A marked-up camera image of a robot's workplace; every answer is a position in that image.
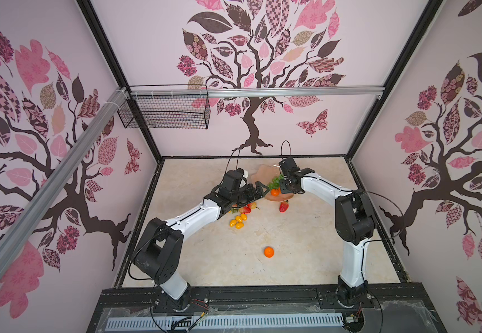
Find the green grape bunch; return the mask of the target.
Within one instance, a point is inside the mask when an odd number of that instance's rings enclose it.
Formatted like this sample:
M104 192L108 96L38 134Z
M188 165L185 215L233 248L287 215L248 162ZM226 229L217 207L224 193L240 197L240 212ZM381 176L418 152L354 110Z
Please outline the green grape bunch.
M280 189L280 188L281 188L281 186L280 186L280 181L281 181L282 179L284 179L284 177L281 176L281 175L278 175L278 176L276 176L276 177L273 177L273 178L271 179L271 181L269 182L269 184L268 184L268 187L270 188L270 190Z

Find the pink leaf-shaped bowl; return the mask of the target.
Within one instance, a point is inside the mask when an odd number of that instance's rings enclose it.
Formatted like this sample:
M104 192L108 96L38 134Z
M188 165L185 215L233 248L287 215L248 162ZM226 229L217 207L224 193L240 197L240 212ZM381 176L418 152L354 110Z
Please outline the pink leaf-shaped bowl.
M269 193L264 197L268 201L286 201L293 198L293 194L283 194L279 189L279 180L282 179L278 165L259 167L258 171L250 176L252 183L260 182L269 188Z

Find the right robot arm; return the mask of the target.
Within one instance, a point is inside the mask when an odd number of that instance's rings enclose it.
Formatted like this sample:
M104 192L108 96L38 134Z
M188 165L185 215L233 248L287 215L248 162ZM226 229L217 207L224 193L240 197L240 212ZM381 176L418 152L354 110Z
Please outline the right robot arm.
M344 307L356 305L367 293L367 251L375 230L374 209L368 194L331 183L310 168L300 169L293 159L282 161L280 171L282 193L308 192L335 208L335 230L344 242L337 299Z

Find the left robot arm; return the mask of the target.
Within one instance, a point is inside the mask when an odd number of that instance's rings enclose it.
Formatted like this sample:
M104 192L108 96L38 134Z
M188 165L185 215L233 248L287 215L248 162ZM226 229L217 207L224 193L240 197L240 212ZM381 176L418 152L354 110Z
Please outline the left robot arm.
M248 172L243 169L227 171L196 207L166 221L150 220L131 256L131 265L146 274L173 301L186 301L190 285L178 272L183 243L232 209L243 208L270 192L265 184L250 183L247 177Z

